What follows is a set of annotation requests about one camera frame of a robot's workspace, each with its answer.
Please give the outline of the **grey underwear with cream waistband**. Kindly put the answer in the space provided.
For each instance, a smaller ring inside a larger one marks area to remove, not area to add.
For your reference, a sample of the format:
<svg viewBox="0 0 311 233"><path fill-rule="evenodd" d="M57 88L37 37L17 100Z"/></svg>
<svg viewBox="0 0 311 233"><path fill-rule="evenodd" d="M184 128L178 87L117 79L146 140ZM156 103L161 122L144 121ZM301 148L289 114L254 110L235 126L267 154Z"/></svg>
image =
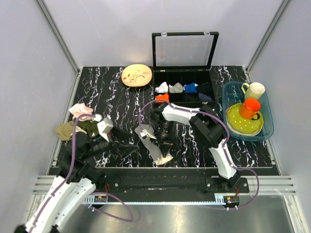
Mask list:
<svg viewBox="0 0 311 233"><path fill-rule="evenodd" d="M163 154L162 150L160 149L160 146L156 145L153 142L152 138L143 139L140 137L140 132L143 129L146 129L149 133L152 133L152 134L154 134L154 130L151 125L145 125L145 124L138 125L135 128L135 133L138 135L140 141L143 143L145 148L149 151L155 165L160 166L171 161L173 159L171 154L168 152L166 154Z"/></svg>

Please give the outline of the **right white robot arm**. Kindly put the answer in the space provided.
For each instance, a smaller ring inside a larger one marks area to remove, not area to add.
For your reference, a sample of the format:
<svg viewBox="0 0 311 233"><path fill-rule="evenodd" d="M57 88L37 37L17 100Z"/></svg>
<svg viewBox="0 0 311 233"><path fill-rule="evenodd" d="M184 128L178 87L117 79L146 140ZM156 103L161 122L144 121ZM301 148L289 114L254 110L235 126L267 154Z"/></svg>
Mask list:
<svg viewBox="0 0 311 233"><path fill-rule="evenodd" d="M211 107L203 105L201 108L187 108L162 103L151 112L151 119L155 126L152 141L158 145L173 144L171 128L174 123L191 126L195 141L206 146L216 162L222 177L222 190L229 193L238 187L240 174L227 146L229 131Z"/></svg>

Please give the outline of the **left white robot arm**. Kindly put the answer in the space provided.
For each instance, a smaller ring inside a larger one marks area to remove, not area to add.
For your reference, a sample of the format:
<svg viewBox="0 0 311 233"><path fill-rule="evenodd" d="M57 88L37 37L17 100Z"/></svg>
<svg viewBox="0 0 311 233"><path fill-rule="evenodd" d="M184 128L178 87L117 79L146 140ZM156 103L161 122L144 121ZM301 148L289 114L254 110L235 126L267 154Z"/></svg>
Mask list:
<svg viewBox="0 0 311 233"><path fill-rule="evenodd" d="M104 152L111 152L117 158L126 158L139 150L139 146L126 144L121 138L130 137L129 133L111 129L107 138L100 135L89 137L76 133L67 143L67 154L59 162L52 185L34 215L27 223L18 225L17 233L59 233L71 215L88 197L92 210L104 205L108 197L119 191L121 178L106 176L92 166L88 158Z"/></svg>

